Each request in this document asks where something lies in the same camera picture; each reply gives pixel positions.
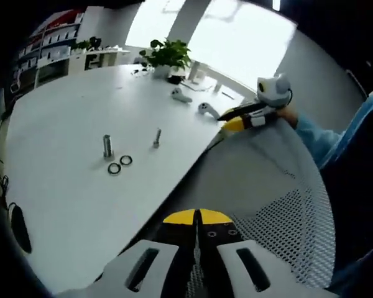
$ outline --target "metal screw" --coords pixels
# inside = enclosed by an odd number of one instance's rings
[[[104,135],[104,157],[110,158],[114,156],[112,149],[112,141],[110,135]]]
[[[157,129],[156,138],[154,140],[154,148],[158,148],[159,147],[159,139],[160,139],[160,134],[161,133],[162,133],[162,130],[161,129]]]

